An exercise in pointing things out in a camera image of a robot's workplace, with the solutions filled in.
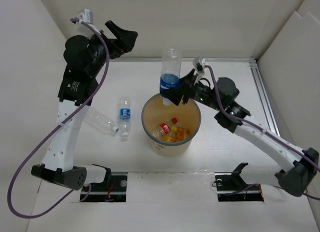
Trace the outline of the small bottle yellow cap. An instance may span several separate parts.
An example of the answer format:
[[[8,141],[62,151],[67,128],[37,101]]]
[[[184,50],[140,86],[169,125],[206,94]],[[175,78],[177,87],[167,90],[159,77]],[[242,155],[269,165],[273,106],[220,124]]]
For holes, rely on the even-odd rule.
[[[176,142],[176,135],[177,135],[178,128],[175,126],[172,126],[170,129],[170,132],[168,132],[164,137],[164,142]]]

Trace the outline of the clear bottle dark blue label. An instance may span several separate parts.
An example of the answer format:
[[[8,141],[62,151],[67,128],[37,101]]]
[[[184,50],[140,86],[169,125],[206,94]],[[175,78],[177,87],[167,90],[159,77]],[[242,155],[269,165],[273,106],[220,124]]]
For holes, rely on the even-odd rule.
[[[171,101],[162,94],[163,91],[175,88],[180,84],[182,56],[176,49],[168,49],[162,55],[159,92],[163,104],[169,106]]]

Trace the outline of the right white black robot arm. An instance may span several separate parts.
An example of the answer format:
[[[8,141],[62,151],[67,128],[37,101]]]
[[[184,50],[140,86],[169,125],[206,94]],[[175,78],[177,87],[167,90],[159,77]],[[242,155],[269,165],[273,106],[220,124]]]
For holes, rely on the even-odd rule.
[[[195,69],[192,69],[179,80],[177,86],[161,88],[160,94],[177,106],[192,99],[217,110],[214,118],[221,127],[249,141],[279,166],[272,175],[259,172],[248,176],[242,171],[247,163],[240,164],[230,174],[231,183],[235,187],[230,195],[249,190],[258,184],[281,188],[296,197],[304,195],[320,170],[319,153],[313,148],[302,149],[292,145],[263,128],[247,109],[235,101],[240,92],[230,78],[212,78],[213,87],[201,81],[200,75],[195,75]]]

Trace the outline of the clear bottle red cap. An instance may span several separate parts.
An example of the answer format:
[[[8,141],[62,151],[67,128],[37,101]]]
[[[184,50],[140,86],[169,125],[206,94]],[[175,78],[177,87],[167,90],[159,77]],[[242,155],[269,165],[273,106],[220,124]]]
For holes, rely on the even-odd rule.
[[[172,126],[176,126],[178,120],[174,117],[170,121],[165,121],[158,124],[153,132],[151,133],[153,137],[157,139],[163,139],[163,137],[170,132]]]

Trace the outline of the clear unlabelled plastic bottle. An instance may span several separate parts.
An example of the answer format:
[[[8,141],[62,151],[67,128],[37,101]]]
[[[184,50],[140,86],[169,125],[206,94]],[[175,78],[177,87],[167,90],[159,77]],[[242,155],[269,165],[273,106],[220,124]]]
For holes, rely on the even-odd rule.
[[[84,117],[84,122],[105,135],[114,136],[119,132],[116,123],[94,107],[89,108]]]

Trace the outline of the clear bottle light blue label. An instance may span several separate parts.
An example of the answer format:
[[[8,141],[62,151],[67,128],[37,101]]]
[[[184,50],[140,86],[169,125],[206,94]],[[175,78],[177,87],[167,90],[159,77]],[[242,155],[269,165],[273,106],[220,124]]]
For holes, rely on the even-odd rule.
[[[131,99],[128,96],[122,96],[118,102],[119,124],[121,136],[127,138],[131,130]]]

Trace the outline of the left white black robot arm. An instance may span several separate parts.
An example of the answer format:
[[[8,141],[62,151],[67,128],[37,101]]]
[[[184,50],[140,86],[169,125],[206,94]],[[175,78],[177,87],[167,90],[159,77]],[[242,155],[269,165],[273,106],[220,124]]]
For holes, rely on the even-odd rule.
[[[31,174],[72,190],[79,190],[89,183],[106,190],[112,182],[108,175],[110,169],[97,165],[75,166],[74,152],[81,124],[102,85],[96,79],[98,73],[102,68],[108,68],[110,60],[131,52],[138,33],[107,21],[105,26],[115,36],[109,39],[93,25],[78,19],[74,19],[73,23],[80,23],[93,29],[93,32],[86,36],[72,36],[65,42],[63,58],[66,68],[57,96],[57,131],[53,133],[41,163],[32,167]]]

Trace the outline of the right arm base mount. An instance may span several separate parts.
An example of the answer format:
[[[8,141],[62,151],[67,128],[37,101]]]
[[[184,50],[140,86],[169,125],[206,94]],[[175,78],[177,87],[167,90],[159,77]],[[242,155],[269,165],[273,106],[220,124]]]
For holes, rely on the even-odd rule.
[[[217,172],[211,187],[218,202],[264,202],[260,184],[246,184],[238,173]]]

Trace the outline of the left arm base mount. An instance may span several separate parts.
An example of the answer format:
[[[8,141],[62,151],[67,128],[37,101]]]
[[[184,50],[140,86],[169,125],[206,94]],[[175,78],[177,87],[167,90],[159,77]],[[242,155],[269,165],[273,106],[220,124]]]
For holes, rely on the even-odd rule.
[[[126,202],[128,174],[113,172],[110,181],[93,183],[87,196],[89,187],[83,187],[80,193],[80,202]]]

